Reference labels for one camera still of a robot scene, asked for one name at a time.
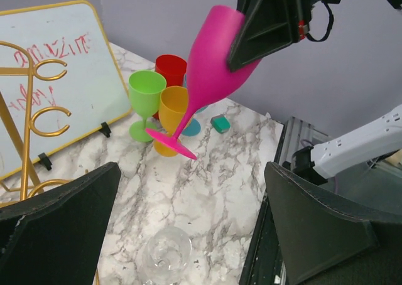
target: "pink wine glass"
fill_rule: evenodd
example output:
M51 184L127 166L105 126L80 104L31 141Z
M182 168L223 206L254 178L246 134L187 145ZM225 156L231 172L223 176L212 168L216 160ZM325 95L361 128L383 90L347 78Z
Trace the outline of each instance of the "pink wine glass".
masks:
M218 102L237 90L260 60L231 72L227 57L245 15L227 6L214 6L201 27L187 61L188 107L175 133L167 136L153 129L146 132L165 146L191 158L197 157L178 141L179 135L200 108Z

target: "yellow whiteboard edge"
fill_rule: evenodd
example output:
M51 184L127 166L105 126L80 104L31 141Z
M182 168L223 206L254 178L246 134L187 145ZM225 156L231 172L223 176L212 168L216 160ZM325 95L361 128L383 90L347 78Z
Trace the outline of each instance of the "yellow whiteboard edge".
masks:
M97 14L97 12L96 12L95 7L94 7L90 2L84 1L84 0L78 0L78 1L67 1L67 2L64 2L64 3L56 3L56 4L45 4L45 5L42 5L42 6L35 6L35 7L29 7L29 8L22 8L22 9L13 9L13 10L1 11L1 12L0 12L0 16L9 15L9 14L16 14L16 13L23 13L23 12L31 12L31 11L37 11L37 10L43 10L43 9L51 9L51 8L57 8L57 7L63 7L63 6L71 6L71 5L73 5L73 4L86 4L86 5L88 5L88 6L92 9L92 11L94 12L94 16L95 16L95 19L96 19L96 21L97 21L97 23L98 23L98 25L99 25L100 32L102 32L103 38L105 39L105 42L106 42L106 45L107 45L107 49L109 50L109 53L110 53L111 56L112 56L114 66L115 66L115 68L116 68L116 70L117 70L117 73L119 74L121 83L122 83L122 85L123 85L123 87L124 87L124 90L126 91L126 94L128 95L128 89L127 89L127 87L126 87L126 84L124 83L124 79L123 79L123 76L121 75L119 65L117 64L117 61L116 61L116 59L114 58L111 45L110 45L109 40L107 39L107 36L106 36L105 31L104 31L104 29L103 29L103 25L102 25L102 23L101 23L101 20L99 19L99 16L98 16L98 14ZM111 120L111 121L106 121L106 122L107 122L108 125L111 125L112 123L118 121L119 119L122 119L123 117L128 116L128 115L131 113L131 111L132 111L132 110L130 109L130 110L127 111L126 113L122 114L121 116L119 116L119 117L117 117L117 118L115 118L115 119L113 119L113 120ZM91 134L93 134L93 133L99 131L100 129L102 129L102 126L99 126L98 128L94 129L93 131L90 131L90 132L88 132L88 133L86 133L86 134L84 134L84 135L82 135L82 136L80 136L80 137L78 137L78 138L76 138L76 139L74 139L74 140L72 140L72 141L70 141L70 142L68 142L68 143L66 143L66 144L64 144L64 145L62 145L62 146L60 146L60 147L57 148L57 149L46 153L46 155L47 155L47 156L51 156L52 154L55 154L56 152L59 152L60 150L62 150L62 149L64 149L64 148L68 147L69 145L74 144L74 143L80 141L81 139L84 139L84 138L87 137L87 136L90 136ZM33 164L36 164L37 162L39 162L39 160L40 160L39 158L36 158L36 159L32 160L32 163L33 163ZM21 169L22 169L22 165L21 165L21 167L19 167L18 169L15 169L14 171L12 171L12 172L10 172L10 173L8 173L8 174L6 174L6 175L0 176L0 180L5 180L6 178L8 178L8 177L10 177L10 176L12 176L12 175L14 175L14 174L16 174L17 172L20 172Z

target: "orange goblet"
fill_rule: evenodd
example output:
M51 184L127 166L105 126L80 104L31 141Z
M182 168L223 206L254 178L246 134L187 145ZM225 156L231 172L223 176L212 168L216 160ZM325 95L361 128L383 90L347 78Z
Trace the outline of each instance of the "orange goblet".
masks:
M188 92L185 87L171 86L167 87L161 93L161 101L159 105L159 121L162 127L172 136L177 126L183 119L184 113L188 107ZM162 156L175 156L177 152L155 141L154 147L157 153Z

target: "marble countertop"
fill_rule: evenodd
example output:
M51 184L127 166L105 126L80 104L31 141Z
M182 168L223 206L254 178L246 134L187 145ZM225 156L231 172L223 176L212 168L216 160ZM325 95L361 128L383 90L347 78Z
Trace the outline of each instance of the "marble countertop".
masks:
M140 56L112 45L127 81L135 70L154 68ZM210 118L224 114L231 129L219 134ZM122 178L99 259L101 285L137 285L139 250L166 225L186 231L193 243L191 265L181 285L238 284L264 195L264 168L274 159L282 125L229 99L195 116L202 131L181 137L198 155L164 158L152 144L133 141L135 113L113 123L106 138L97 132L50 157L53 169L36 165L41 180L74 179L109 161ZM14 175L5 181L15 186ZM0 188L0 200L17 193Z

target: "green sponge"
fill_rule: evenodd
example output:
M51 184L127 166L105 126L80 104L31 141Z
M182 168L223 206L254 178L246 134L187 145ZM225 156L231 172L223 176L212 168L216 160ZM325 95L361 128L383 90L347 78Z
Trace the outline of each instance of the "green sponge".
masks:
M231 124L229 121L224 117L223 114L211 118L212 127L219 133L225 133L231 128Z

